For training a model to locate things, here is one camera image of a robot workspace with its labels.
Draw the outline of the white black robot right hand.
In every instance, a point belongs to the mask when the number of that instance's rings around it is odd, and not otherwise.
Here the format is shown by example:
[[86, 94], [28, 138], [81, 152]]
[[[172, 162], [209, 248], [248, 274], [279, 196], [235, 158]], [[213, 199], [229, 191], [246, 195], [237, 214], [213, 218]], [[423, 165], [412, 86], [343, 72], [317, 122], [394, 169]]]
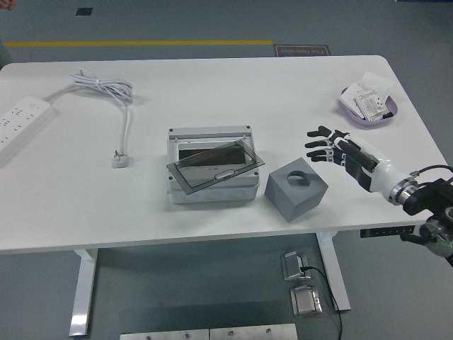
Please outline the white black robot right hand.
[[357, 135], [320, 126], [309, 131], [312, 142], [305, 144], [312, 162], [330, 162], [342, 166], [358, 184], [370, 193], [380, 193], [384, 199], [398, 205], [398, 195], [412, 176], [399, 171], [391, 160], [376, 147]]

